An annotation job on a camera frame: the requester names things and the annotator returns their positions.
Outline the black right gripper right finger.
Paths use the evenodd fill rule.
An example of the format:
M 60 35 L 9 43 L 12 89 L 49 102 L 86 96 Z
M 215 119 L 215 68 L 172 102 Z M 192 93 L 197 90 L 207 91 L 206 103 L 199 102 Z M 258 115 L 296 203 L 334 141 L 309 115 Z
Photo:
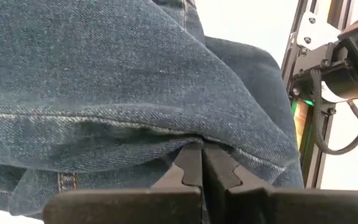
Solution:
M 358 224 L 358 191 L 276 188 L 216 144 L 203 147 L 211 224 Z

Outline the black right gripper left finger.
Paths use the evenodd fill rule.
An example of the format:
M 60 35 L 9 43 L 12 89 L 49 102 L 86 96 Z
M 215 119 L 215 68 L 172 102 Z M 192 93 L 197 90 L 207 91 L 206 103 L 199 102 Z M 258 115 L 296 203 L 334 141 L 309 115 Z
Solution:
M 201 224 L 201 147 L 184 146 L 171 168 L 145 189 L 76 190 L 54 196 L 45 224 Z

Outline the black garment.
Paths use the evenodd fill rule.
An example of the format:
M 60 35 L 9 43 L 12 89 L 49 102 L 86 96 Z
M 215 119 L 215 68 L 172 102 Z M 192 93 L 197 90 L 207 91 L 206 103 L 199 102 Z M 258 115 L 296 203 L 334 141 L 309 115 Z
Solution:
M 149 187 L 206 140 L 303 186 L 279 66 L 205 36 L 193 0 L 0 0 L 0 210 L 38 218 L 68 190 Z

